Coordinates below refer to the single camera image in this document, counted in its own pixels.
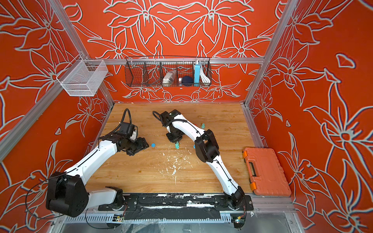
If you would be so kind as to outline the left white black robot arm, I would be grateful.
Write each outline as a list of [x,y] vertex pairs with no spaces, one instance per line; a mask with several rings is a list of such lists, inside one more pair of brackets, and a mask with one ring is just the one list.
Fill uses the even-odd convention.
[[89,208],[108,205],[114,210],[125,206],[121,188],[106,186],[88,191],[86,184],[92,175],[113,155],[125,152],[129,156],[149,147],[146,139],[138,136],[138,127],[132,120],[125,121],[131,113],[123,112],[118,126],[100,137],[100,142],[88,155],[64,172],[55,172],[48,180],[46,208],[70,217],[77,217]]

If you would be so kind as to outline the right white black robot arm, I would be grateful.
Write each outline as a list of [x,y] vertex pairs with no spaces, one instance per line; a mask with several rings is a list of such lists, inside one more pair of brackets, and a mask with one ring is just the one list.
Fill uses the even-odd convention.
[[183,136],[188,136],[194,142],[197,157],[216,175],[231,209],[247,207],[245,193],[224,165],[218,143],[211,130],[199,128],[176,109],[161,114],[152,111],[152,115],[168,130],[166,136],[170,142],[177,144]]

